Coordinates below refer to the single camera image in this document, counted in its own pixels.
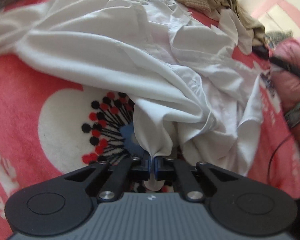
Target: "white coral print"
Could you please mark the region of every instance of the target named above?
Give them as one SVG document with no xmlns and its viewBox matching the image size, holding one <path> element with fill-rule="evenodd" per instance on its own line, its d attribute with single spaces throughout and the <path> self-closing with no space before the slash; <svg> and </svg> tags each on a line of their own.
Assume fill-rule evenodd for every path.
<svg viewBox="0 0 300 240">
<path fill-rule="evenodd" d="M 16 170 L 11 165 L 11 162 L 5 158 L 1 157 L 0 154 L 0 184 L 4 189 L 7 197 L 19 188 L 19 184 L 16 181 Z M 5 218 L 4 215 L 4 202 L 0 196 L 0 215 Z"/>
</svg>

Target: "pink blanket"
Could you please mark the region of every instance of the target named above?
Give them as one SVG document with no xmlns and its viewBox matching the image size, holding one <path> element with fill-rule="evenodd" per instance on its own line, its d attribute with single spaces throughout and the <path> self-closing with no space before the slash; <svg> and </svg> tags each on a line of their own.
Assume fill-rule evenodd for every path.
<svg viewBox="0 0 300 240">
<path fill-rule="evenodd" d="M 45 0 L 24 0 L 13 7 L 42 1 Z M 218 25 L 201 13 L 192 13 L 193 17 L 205 25 Z M 244 56 L 238 49 L 233 58 L 251 68 L 268 68 L 267 62 L 255 55 Z M 280 102 L 266 74 L 263 75 L 263 80 L 260 87 L 264 122 L 258 151 L 248 176 L 266 183 L 270 156 L 289 135 L 289 131 Z M 114 107 L 115 100 L 122 103 L 122 109 Z M 106 117 L 96 116 L 96 102 L 103 104 Z M 129 126 L 129 113 L 119 113 L 125 115 L 123 122 L 127 128 L 125 131 L 120 128 L 113 136 L 114 139 L 108 136 L 108 141 L 102 140 L 102 135 L 94 131 L 93 136 L 101 137 L 98 141 L 91 141 L 91 130 L 88 127 L 99 125 L 106 130 L 107 122 L 114 121 L 111 121 L 111 114 L 121 110 L 131 112 L 132 108 L 133 105 L 129 104 L 129 98 L 125 95 L 83 87 L 36 72 L 14 55 L 1 56 L 0 240 L 11 234 L 4 216 L 4 204 L 14 192 L 83 167 L 100 154 L 105 154 L 116 162 L 129 147 L 137 147 L 133 140 L 133 130 Z M 124 144 L 120 136 L 132 138 L 126 140 L 131 143 Z M 119 147 L 116 150 L 111 146 L 114 145 L 112 140 L 117 140 L 116 145 Z M 78 149 L 81 152 L 79 155 L 75 154 Z M 269 182 L 294 198 L 300 197 L 300 156 L 292 138 L 276 153 Z"/>
</svg>

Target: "black circular joint cover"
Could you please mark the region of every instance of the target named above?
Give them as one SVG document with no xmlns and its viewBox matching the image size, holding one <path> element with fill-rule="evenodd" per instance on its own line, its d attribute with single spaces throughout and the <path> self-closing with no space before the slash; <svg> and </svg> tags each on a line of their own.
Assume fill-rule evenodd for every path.
<svg viewBox="0 0 300 240">
<path fill-rule="evenodd" d="M 18 191 L 5 206 L 13 231 L 39 237 L 72 231 L 92 211 L 92 201 L 80 183 L 59 178 Z"/>
<path fill-rule="evenodd" d="M 209 208 L 229 230 L 259 237 L 281 233 L 297 215 L 297 206 L 286 193 L 248 179 L 218 187 Z"/>
</svg>

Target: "white cloth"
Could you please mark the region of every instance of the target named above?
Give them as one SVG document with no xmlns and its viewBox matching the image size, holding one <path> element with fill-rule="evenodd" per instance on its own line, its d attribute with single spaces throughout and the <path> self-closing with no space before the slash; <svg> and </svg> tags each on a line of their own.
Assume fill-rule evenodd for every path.
<svg viewBox="0 0 300 240">
<path fill-rule="evenodd" d="M 0 15 L 0 54 L 127 93 L 136 138 L 152 157 L 180 144 L 191 164 L 245 174 L 262 111 L 258 74 L 231 59 L 238 39 L 202 25 L 174 0 L 50 0 Z"/>
</svg>

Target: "thin black cable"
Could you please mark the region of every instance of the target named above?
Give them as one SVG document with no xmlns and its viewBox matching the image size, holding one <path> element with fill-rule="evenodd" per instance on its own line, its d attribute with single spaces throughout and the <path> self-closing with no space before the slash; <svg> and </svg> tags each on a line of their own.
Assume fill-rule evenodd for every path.
<svg viewBox="0 0 300 240">
<path fill-rule="evenodd" d="M 269 164 L 268 164 L 268 174 L 267 174 L 267 184 L 270 185 L 270 169 L 271 169 L 271 163 L 272 163 L 272 160 L 275 156 L 275 154 L 277 153 L 277 151 L 279 150 L 279 148 L 285 143 L 287 142 L 290 137 L 292 136 L 292 134 L 289 134 L 284 140 L 282 140 L 281 143 L 279 143 L 279 145 L 277 146 L 277 148 L 274 150 L 274 152 L 272 153 L 271 157 L 270 157 L 270 160 L 269 160 Z"/>
</svg>

